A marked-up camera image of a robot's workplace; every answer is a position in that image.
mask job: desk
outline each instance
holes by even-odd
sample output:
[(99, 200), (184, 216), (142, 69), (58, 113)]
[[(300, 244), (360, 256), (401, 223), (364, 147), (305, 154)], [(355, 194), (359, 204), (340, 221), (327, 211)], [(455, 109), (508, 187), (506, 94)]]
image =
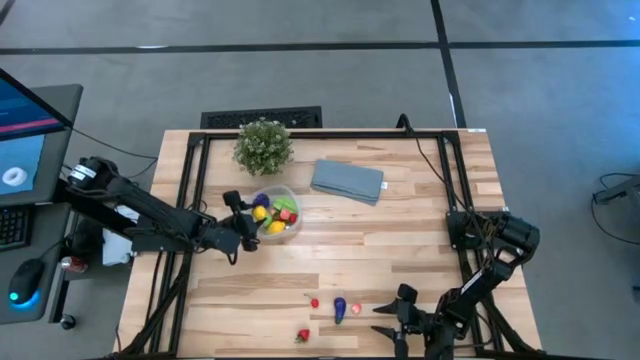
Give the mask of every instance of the desk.
[[(82, 86), (63, 85), (46, 86), (32, 89), (44, 101), (48, 102), (71, 122), (75, 121)], [(34, 180), (32, 191), (0, 196), (0, 207), (32, 204), (50, 201), (58, 178), (60, 168), (67, 152), (71, 130), (47, 134), (44, 138), (38, 173)], [(67, 219), (71, 207), (67, 204), (48, 204), (37, 206), (34, 211), (31, 245), (21, 249), (0, 252), (0, 324), (35, 321), (42, 317), (47, 306), (47, 300), (58, 265), (60, 246), (49, 251), (43, 258), (45, 270), (40, 282), (40, 302), (30, 311), (16, 312), (9, 308), (6, 289), (14, 272), (22, 262), (38, 257), (51, 245), (62, 240), (67, 226)]]
[[(459, 135), (476, 209), (501, 209), (505, 204), (487, 134), (461, 130)], [(188, 131), (167, 131), (160, 150), (151, 193), (169, 204), (176, 201), (188, 136)], [(207, 213), (229, 213), (221, 197), (225, 191), (238, 189), (249, 196), (263, 186), (284, 183), (300, 197), (304, 222), (295, 237), (264, 241), (255, 253), (241, 252), (236, 266), (215, 251), (194, 256), (179, 357), (393, 356), (391, 341), (369, 326), (395, 326), (396, 320), (372, 309), (393, 300), (402, 282), (420, 291), (418, 306), (427, 311), (435, 309), (446, 290), (461, 285), (444, 218), (449, 209), (445, 187), (418, 153), (415, 140), (294, 140), (294, 162), (283, 174), (255, 178), (234, 164), (233, 145), (233, 140), (211, 143), (202, 195)], [(423, 139), (421, 145), (441, 169), (436, 142)], [(451, 151), (448, 156), (453, 162)], [(198, 148), (194, 157), (187, 204)], [(388, 188), (375, 207), (314, 191), (309, 184), (319, 158), (382, 170)], [(155, 259), (156, 254), (143, 254), (133, 266), (119, 327), (123, 344), (144, 324)], [(320, 300), (319, 309), (309, 306), (305, 293)], [(334, 325), (336, 296), (361, 303), (362, 313), (347, 312), (343, 324)], [(494, 297), (522, 338), (540, 348), (521, 269)], [(171, 312), (166, 319), (172, 319)], [(161, 349), (166, 349), (168, 328), (163, 328)], [(307, 344), (293, 341), (301, 328), (311, 329)], [(411, 356), (422, 356), (421, 337), (409, 337), (409, 346)]]

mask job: gray carpet floor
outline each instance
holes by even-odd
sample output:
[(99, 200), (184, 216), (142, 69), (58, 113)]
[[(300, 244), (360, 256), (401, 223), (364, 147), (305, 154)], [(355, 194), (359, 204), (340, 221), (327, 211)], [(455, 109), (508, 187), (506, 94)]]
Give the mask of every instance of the gray carpet floor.
[[(440, 3), (449, 41), (640, 39), (635, 1)], [(0, 25), (0, 49), (437, 39), (419, 0), (17, 0)], [(488, 129), (507, 204), (542, 232), (525, 276), (544, 348), (636, 359), (640, 248), (600, 232), (589, 205), (600, 175), (640, 172), (640, 48), (451, 53), (467, 124)], [(157, 154), (164, 130), (197, 128), (203, 111), (320, 105), (325, 127), (391, 127), (401, 112), (415, 127), (454, 126), (437, 49), (3, 55), (0, 67), (27, 86), (82, 84), (76, 127), (142, 154)], [(66, 162), (87, 155), (123, 173), (146, 166), (74, 135)], [(598, 207), (598, 218), (640, 241), (625, 206)], [(109, 353), (127, 281), (120, 271), (72, 283), (73, 331), (0, 326), (0, 358)]]

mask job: yellow toy lemon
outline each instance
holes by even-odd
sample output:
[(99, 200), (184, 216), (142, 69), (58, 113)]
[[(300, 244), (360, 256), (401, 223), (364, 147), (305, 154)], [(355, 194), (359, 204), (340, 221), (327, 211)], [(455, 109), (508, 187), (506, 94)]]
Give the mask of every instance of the yellow toy lemon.
[(273, 235), (273, 234), (277, 234), (279, 232), (282, 232), (282, 231), (284, 231), (285, 226), (286, 226), (286, 224), (284, 223), (284, 221), (274, 221), (267, 228), (267, 234), (268, 235)]
[(260, 221), (267, 217), (267, 209), (264, 206), (256, 206), (253, 208), (253, 217)]

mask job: bowl of fruit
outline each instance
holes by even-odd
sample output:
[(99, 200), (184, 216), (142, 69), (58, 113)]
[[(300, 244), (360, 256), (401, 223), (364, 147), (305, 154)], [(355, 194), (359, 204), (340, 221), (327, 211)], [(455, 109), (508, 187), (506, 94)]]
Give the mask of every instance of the bowl of fruit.
[(295, 233), (302, 223), (300, 201), (284, 185), (269, 186), (252, 196), (253, 219), (263, 221), (258, 228), (258, 239), (279, 239)]

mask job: computer mouse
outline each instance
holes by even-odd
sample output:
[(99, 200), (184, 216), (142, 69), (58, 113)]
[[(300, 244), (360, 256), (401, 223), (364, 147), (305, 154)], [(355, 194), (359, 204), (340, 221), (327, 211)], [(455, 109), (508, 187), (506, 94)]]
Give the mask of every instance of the computer mouse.
[(34, 302), (43, 273), (44, 262), (42, 260), (29, 259), (23, 262), (9, 282), (10, 303), (24, 305), (28, 302)]

